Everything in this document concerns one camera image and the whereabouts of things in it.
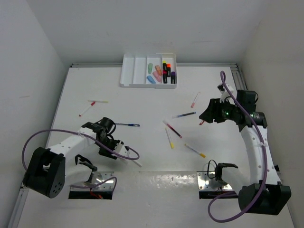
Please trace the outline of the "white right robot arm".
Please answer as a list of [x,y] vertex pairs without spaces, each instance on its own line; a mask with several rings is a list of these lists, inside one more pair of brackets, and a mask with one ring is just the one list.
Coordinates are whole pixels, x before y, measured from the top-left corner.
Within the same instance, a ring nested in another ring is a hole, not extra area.
[[250,175],[246,177],[237,165],[218,163],[212,178],[229,184],[237,194],[241,210],[249,213],[278,215],[291,197],[289,186],[283,185],[271,158],[267,140],[267,121],[256,111],[256,92],[238,90],[237,104],[212,98],[199,118],[209,124],[231,120],[236,123],[244,140]]

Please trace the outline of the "blue eraser case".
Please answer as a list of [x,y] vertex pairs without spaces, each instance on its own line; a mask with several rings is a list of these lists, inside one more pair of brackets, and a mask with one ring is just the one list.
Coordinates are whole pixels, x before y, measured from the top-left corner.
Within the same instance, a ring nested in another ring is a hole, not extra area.
[[156,84],[155,80],[153,79],[152,76],[148,75],[147,77],[147,80],[151,83],[151,84]]

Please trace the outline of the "orange cap highlighter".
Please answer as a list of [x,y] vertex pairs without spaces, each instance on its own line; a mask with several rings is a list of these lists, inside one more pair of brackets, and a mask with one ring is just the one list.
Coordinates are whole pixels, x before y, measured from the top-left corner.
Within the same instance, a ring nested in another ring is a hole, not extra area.
[[167,74],[168,76],[171,74],[171,64],[167,64]]

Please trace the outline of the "pink cap black highlighter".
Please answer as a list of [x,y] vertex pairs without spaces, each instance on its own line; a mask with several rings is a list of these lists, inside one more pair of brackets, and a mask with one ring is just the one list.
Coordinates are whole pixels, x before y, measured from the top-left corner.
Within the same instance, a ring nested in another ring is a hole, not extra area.
[[167,80],[167,71],[166,70],[163,70],[162,71],[162,78],[163,78],[163,83],[164,84],[167,84],[168,83],[168,80]]

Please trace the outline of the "pink eraser case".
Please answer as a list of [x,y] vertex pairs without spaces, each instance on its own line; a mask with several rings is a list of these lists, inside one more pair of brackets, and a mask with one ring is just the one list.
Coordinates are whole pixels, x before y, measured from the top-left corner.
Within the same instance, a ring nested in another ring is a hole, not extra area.
[[157,71],[154,71],[153,73],[154,78],[156,79],[157,82],[161,83],[162,82],[162,76],[158,74]]

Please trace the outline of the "purple cap black highlighter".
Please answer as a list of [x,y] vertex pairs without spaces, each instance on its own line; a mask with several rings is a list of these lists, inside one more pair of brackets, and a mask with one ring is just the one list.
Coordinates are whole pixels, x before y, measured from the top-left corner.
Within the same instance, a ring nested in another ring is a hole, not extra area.
[[171,72],[171,84],[176,84],[176,72],[172,71]]

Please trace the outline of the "green eraser case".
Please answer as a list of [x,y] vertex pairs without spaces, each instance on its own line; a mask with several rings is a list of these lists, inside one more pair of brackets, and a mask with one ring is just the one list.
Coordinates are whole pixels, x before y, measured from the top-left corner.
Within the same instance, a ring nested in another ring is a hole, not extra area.
[[153,64],[152,64],[152,63],[149,63],[149,64],[148,64],[148,74],[151,74],[151,73],[152,73],[152,68],[153,68]]

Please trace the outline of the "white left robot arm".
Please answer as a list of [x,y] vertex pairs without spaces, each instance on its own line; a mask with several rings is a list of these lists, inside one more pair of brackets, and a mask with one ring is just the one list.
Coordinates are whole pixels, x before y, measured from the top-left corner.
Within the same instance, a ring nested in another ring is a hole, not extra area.
[[126,159],[124,142],[112,136],[116,124],[109,118],[87,122],[62,142],[48,148],[38,147],[26,166],[23,184],[48,198],[56,197],[65,185],[78,189],[96,189],[98,168],[82,153],[97,145],[99,155]]

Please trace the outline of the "blue ballpoint pen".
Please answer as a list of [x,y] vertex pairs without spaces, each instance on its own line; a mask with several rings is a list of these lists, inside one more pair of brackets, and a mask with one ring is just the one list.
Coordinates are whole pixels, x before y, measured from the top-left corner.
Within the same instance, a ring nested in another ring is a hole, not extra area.
[[139,124],[136,123],[115,123],[116,125],[121,125],[121,126],[131,126],[131,127],[140,127]]

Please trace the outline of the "yellow cap black highlighter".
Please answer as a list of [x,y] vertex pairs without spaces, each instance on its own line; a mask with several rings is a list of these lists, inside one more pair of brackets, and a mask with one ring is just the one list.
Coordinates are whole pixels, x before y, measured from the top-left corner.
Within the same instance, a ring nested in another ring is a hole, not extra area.
[[164,71],[167,71],[167,63],[166,63],[166,61],[162,62],[162,68],[163,68]]

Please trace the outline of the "dark red gel pen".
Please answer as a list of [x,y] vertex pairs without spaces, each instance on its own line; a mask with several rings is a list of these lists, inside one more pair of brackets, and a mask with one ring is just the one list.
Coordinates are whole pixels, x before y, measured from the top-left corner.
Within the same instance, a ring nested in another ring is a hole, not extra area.
[[163,123],[168,127],[170,128],[179,138],[182,138],[182,135],[177,132],[167,121],[163,120]]

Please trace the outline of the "orange eraser case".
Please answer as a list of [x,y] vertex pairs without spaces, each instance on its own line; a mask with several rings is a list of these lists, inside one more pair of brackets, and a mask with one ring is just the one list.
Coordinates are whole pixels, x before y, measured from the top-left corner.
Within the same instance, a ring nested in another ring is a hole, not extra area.
[[161,76],[161,75],[162,75],[162,70],[161,70],[160,66],[159,66],[159,65],[156,65],[156,66],[155,66],[155,69],[156,69],[158,75]]

